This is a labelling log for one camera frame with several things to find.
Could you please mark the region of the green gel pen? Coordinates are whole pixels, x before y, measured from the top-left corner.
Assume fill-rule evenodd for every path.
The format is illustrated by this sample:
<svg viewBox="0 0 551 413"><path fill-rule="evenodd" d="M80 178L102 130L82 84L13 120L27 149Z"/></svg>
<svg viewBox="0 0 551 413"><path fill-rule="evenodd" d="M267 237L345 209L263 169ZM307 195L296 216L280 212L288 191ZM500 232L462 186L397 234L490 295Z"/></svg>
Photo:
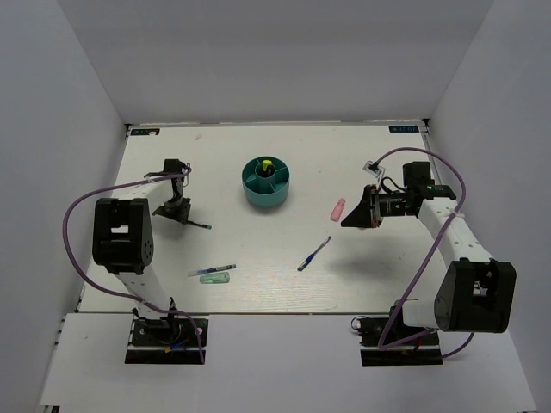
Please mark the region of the green gel pen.
<svg viewBox="0 0 551 413"><path fill-rule="evenodd" d="M187 225L192 225L198 228L206 229L206 230L212 230L211 225L203 224L203 223L196 223L194 221L188 220Z"/></svg>

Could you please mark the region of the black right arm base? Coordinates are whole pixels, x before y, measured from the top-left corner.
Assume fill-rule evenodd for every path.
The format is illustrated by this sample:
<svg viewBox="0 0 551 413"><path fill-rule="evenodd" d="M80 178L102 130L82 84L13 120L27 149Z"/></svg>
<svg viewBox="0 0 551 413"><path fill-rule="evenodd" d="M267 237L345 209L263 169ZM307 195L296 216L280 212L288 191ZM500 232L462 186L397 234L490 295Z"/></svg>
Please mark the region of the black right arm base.
<svg viewBox="0 0 551 413"><path fill-rule="evenodd" d="M361 315L350 322L353 333L359 338L360 358L363 367L422 367L441 366L443 356L439 337L436 332L421 336L424 331L420 327L409 327L403 322L402 311L392 323L385 335L383 345L399 342L391 348L380 349L379 341L387 327L396 306L393 305L388 314Z"/></svg>

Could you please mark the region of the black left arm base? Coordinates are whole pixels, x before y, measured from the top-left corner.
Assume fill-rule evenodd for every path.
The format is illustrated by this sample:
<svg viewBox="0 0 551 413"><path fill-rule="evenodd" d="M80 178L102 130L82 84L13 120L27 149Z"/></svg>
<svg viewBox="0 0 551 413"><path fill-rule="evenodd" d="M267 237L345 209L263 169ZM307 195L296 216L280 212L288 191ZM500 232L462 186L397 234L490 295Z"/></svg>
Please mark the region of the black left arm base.
<svg viewBox="0 0 551 413"><path fill-rule="evenodd" d="M143 318L133 318L127 343L128 365L201 365L200 353L207 351L207 318L194 319L197 329L185 317L172 319L172 325L149 325ZM202 352L197 336L201 338Z"/></svg>

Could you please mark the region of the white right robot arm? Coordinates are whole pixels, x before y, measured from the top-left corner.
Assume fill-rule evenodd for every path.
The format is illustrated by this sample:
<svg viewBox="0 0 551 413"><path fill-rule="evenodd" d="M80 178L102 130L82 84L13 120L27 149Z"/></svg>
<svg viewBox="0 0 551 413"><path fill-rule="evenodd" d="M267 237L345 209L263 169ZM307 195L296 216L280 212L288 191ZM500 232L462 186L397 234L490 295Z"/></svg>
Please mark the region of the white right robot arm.
<svg viewBox="0 0 551 413"><path fill-rule="evenodd" d="M402 190L388 192L366 186L358 206L341 222L343 227L372 229L385 218L414 216L431 234L447 267L434 296L407 299L392 307L390 336L407 343L420 329L504 332L510 320L516 270L481 246L457 212L453 190L432 179L430 163L407 163L402 172Z"/></svg>

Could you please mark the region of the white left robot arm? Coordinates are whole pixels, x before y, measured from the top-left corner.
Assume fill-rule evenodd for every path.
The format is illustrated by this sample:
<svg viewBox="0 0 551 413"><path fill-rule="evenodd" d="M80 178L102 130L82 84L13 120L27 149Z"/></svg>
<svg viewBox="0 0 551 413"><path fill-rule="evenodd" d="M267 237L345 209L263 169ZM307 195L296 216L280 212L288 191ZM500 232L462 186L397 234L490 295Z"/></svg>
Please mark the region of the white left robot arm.
<svg viewBox="0 0 551 413"><path fill-rule="evenodd" d="M152 268L152 217L187 224L190 199L183 196L183 188L188 172L187 163L166 159L161 171L145 176L146 183L129 188L118 198L101 198L95 206L95 263L114 275L128 294L140 298L134 315L152 325L152 333L164 343L180 337L182 322L167 313L176 305Z"/></svg>

